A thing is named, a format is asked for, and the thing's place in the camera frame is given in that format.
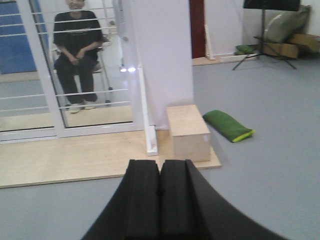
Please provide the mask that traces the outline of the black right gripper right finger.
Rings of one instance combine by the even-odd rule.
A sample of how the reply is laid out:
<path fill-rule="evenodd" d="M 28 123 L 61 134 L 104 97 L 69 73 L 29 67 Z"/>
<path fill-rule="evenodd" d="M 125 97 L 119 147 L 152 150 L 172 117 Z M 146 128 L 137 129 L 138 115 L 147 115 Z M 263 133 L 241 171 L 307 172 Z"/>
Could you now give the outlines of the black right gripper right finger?
<path fill-rule="evenodd" d="M 282 240 L 223 198 L 193 162 L 166 160 L 160 173 L 163 240 Z"/>

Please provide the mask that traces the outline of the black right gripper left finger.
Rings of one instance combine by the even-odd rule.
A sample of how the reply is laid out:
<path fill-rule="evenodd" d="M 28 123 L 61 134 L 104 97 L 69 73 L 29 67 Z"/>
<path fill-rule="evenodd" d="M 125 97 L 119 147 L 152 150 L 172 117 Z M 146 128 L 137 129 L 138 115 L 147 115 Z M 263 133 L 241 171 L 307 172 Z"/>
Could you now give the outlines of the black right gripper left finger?
<path fill-rule="evenodd" d="M 133 160 L 84 240 L 158 240 L 160 175 L 154 160 Z"/>

